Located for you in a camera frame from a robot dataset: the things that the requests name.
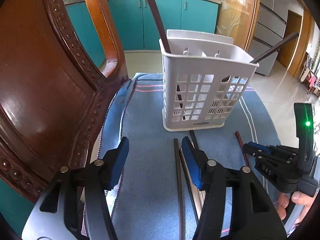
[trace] fingernail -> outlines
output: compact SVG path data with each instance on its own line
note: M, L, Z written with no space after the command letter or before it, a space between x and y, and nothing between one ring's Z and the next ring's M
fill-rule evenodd
M295 193L292 194L292 200L298 200L300 196L300 192L296 191Z

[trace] white plastic basket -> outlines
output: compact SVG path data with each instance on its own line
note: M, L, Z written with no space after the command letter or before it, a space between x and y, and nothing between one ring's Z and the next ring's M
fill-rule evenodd
M222 127L259 64L220 35L167 31L171 54L159 40L163 66L163 126L167 131Z

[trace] square hole in basket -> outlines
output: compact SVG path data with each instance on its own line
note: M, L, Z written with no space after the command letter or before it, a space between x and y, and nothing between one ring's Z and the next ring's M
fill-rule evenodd
M200 92L209 92L210 85L202 85Z
M184 101L184 95L177 94L175 101L176 101L176 102Z
M183 107L183 104L174 103L174 109L181 109Z
M187 101L196 101L196 94L188 94Z
M196 109L193 111L193 114L201 114L201 109Z
M219 101L213 101L213 103L211 104L211 107L217 107L219 106Z
M216 94L213 100L219 100L219 99L222 99L222 97L223 97L223 94Z
M198 101L205 101L206 98L207 98L207 94L200 94Z
M181 115L181 110L174 110L173 115Z
M247 83L248 78L247 77L243 77L240 79L239 84L246 84Z
M216 109L215 109L215 108L209 109L208 114L214 114L215 112L216 112Z
M232 96L232 99L233 99L233 100L236 100L238 97L239 97L239 94L234 94L234 95Z
M192 109L195 103L186 103L186 109Z
M229 79L230 79L230 76L227 76L227 77L221 79L221 83L228 83Z
M235 89L235 85L231 85L229 88L228 88L228 92L233 92L233 90Z
M205 75L203 82L204 83L212 83L214 75Z
M189 92L197 92L199 85L189 85Z
M187 85L179 84L177 85L177 92L185 92L187 90Z
M187 82L188 74L178 74L177 81L178 82Z
M224 92L225 89L226 89L226 85L220 85L218 88L218 92Z
M243 86L237 86L236 92L241 92L243 89Z
M180 117L179 116L172 117L172 122L179 122L179 121L180 121Z
M196 108L202 108L204 105L204 102L199 102L196 104Z
M192 110L184 110L183 115L190 115Z
M201 75L200 74L192 74L191 75L191 82L192 83L199 83L201 81Z
M225 94L223 99L229 99L231 97L231 94Z
M233 77L231 80L231 84L237 84L239 81L239 77Z

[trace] blue gripper pad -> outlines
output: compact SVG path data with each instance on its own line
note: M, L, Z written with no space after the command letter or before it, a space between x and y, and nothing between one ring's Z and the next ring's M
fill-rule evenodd
M192 154L192 151L187 142L187 136L182 139L182 152L184 159L186 160L190 177L193 184L200 189L202 187L201 170Z
M109 182L109 186L111 188L118 184L122 169L124 167L124 163L129 153L129 140L127 137L123 137L121 139L121 142L119 143L117 150L119 151L119 154L112 167L111 179Z
M264 151L265 153L270 153L269 148L265 147L263 145L260 145L260 144L257 144L257 143L253 143L253 142L248 142L247 144L250 145L250 146L253 146L253 147L257 148L257 149L260 149L260 150Z

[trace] tiled floor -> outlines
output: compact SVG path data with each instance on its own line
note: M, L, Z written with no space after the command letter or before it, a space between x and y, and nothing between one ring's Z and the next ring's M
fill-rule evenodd
M162 60L160 52L125 53L129 77L137 72L161 73ZM276 127L283 145L298 147L296 124L293 110L295 102L309 102L315 106L315 123L320 123L320 102L314 95L307 94L307 88L294 79L286 69L276 61L268 77L254 74L250 85L263 101ZM320 148L320 135L315 135Z

